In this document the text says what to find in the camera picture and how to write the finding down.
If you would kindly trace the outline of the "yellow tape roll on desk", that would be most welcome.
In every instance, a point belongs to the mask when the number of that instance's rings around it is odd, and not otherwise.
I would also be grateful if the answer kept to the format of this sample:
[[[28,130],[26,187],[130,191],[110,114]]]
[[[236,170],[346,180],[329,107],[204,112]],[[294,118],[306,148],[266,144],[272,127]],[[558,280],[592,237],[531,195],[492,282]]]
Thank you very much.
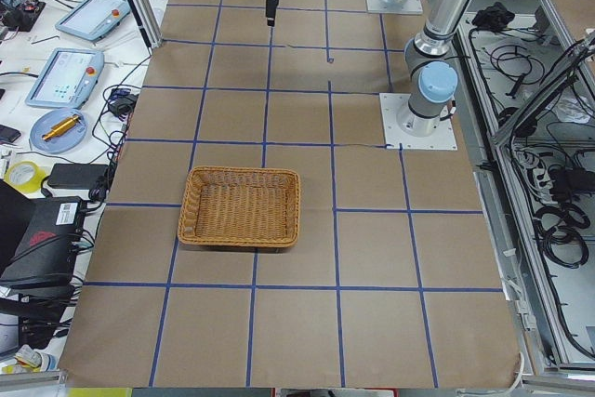
[[[23,161],[12,165],[4,176],[4,181],[23,194],[38,192],[46,171],[34,162]]]

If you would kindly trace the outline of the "upper teach pendant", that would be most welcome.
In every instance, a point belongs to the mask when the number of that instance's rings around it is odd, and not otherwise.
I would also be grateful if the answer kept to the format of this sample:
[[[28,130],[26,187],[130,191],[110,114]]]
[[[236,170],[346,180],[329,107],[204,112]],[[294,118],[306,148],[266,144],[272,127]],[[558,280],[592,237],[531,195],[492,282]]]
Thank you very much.
[[[55,29],[97,42],[111,33],[130,12],[127,0],[83,0],[55,24]]]

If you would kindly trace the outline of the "teach pendant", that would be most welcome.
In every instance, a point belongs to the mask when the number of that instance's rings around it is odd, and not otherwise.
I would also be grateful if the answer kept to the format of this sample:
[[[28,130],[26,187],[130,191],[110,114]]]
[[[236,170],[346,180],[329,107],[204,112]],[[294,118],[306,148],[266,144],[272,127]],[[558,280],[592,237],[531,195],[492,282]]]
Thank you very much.
[[[25,99],[35,108],[80,109],[89,99],[104,67],[101,51],[56,48]]]
[[[127,0],[83,0],[55,24],[55,29],[97,42],[111,33],[130,12]]]

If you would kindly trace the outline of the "brown wicker basket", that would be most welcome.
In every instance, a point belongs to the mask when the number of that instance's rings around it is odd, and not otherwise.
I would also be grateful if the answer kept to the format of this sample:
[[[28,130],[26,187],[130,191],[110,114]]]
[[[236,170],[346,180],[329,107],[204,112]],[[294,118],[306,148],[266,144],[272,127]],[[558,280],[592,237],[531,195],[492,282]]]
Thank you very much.
[[[186,179],[178,239],[186,245],[287,248],[298,240],[299,221],[295,171],[197,166]]]

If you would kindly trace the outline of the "lower teach pendant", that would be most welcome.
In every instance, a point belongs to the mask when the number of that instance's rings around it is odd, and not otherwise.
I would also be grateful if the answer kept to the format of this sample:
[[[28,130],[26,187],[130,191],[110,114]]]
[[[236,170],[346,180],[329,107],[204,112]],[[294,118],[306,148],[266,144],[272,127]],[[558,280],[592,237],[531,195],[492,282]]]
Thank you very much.
[[[25,99],[35,108],[80,109],[89,99],[104,67],[101,51],[56,48]]]

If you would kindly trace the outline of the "brass cylinder tool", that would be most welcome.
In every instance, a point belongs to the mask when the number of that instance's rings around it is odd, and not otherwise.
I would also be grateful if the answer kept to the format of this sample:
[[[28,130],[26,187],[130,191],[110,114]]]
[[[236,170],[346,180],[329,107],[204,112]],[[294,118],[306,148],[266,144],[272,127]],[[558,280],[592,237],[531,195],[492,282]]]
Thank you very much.
[[[50,130],[42,136],[43,141],[49,141],[53,138],[61,137],[66,132],[74,128],[81,120],[81,116],[73,114],[67,118],[64,118],[59,123],[55,124]]]

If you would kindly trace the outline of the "blue plate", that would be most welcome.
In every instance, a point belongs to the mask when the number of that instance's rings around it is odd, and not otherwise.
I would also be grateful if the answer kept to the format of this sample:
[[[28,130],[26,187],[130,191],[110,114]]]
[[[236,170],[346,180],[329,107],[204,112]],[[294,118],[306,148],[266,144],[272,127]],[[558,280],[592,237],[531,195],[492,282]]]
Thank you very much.
[[[83,141],[87,120],[76,109],[62,108],[39,118],[30,132],[31,145],[41,152],[60,154],[73,149]]]

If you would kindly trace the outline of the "black power adapter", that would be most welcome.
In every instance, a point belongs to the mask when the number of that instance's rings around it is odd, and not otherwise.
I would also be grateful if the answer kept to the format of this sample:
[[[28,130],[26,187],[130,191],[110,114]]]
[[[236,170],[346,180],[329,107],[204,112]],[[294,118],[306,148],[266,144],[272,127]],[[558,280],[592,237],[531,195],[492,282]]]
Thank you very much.
[[[54,189],[89,190],[107,169],[105,164],[55,164],[46,184]]]

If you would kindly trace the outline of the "black laptop computer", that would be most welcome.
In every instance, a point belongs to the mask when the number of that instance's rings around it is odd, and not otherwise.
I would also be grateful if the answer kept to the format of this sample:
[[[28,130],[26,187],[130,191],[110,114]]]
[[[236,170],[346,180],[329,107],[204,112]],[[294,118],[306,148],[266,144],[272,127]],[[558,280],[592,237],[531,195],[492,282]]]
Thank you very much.
[[[1,290],[8,295],[69,298],[86,201],[30,199],[1,183]]]

